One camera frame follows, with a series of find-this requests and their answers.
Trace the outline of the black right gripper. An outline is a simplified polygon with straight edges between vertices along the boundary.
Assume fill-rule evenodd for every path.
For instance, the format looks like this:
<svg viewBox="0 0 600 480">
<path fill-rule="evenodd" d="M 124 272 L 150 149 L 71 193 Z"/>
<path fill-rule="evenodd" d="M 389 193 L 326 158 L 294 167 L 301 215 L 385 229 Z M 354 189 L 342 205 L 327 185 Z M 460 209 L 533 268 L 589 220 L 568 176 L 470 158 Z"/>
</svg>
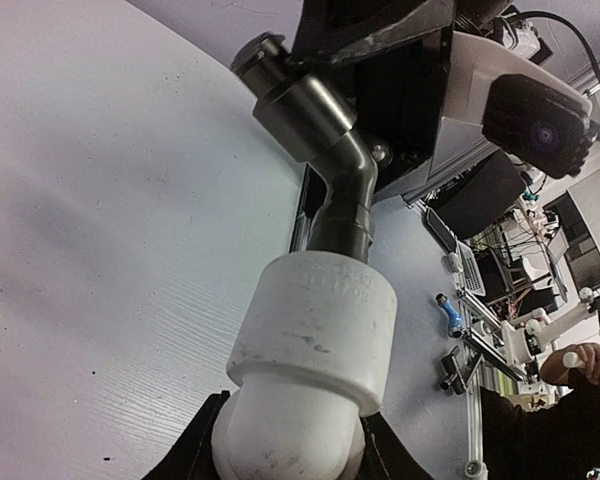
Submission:
<svg viewBox="0 0 600 480">
<path fill-rule="evenodd" d="M 456 31 L 483 36 L 508 1 L 305 1 L 291 57 L 349 65 L 362 132 L 386 142 L 374 199 L 406 193 L 431 164 Z"/>
</svg>

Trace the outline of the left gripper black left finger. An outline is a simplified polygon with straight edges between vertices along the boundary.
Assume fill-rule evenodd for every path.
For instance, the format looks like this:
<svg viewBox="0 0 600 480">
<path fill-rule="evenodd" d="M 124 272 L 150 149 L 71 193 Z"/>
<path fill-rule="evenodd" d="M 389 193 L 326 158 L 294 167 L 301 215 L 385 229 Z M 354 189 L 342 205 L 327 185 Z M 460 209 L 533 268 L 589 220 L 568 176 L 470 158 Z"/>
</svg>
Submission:
<svg viewBox="0 0 600 480">
<path fill-rule="evenodd" d="M 211 394 L 165 457 L 142 480 L 218 480 L 211 436 L 220 410 L 229 398 L 228 390 Z"/>
</svg>

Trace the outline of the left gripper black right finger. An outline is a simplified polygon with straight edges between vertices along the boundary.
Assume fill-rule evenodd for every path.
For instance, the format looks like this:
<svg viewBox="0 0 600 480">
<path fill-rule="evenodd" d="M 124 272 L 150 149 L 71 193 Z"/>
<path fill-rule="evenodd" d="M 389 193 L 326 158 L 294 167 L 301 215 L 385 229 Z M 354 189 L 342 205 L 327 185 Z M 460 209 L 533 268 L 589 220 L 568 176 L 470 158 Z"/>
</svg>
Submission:
<svg viewBox="0 0 600 480">
<path fill-rule="evenodd" d="M 432 480 L 414 459 L 381 413 L 361 420 L 364 454 L 358 480 Z"/>
</svg>

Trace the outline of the white PVC elbow fitting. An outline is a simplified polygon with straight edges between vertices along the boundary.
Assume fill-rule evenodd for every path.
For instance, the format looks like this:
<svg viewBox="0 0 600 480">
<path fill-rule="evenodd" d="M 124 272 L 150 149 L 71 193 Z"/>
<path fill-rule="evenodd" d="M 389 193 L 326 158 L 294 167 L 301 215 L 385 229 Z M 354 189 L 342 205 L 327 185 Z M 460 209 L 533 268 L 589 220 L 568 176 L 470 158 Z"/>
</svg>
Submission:
<svg viewBox="0 0 600 480">
<path fill-rule="evenodd" d="M 369 265 L 295 252 L 259 278 L 227 362 L 237 391 L 213 427 L 223 479 L 352 479 L 362 419 L 382 405 L 396 293 Z"/>
</svg>

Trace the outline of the operator bare hand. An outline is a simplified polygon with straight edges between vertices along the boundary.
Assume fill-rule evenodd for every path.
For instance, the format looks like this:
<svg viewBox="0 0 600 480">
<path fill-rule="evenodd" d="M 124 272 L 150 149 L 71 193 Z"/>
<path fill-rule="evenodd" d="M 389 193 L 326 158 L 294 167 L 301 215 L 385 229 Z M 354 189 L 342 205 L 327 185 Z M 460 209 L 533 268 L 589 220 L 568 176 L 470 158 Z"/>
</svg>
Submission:
<svg viewBox="0 0 600 480">
<path fill-rule="evenodd" d="M 577 358 L 573 368 L 564 363 L 567 355 Z M 541 366 L 540 378 L 550 385 L 567 386 L 572 370 L 578 370 L 591 384 L 600 385 L 600 344 L 572 344 L 552 352 Z"/>
</svg>

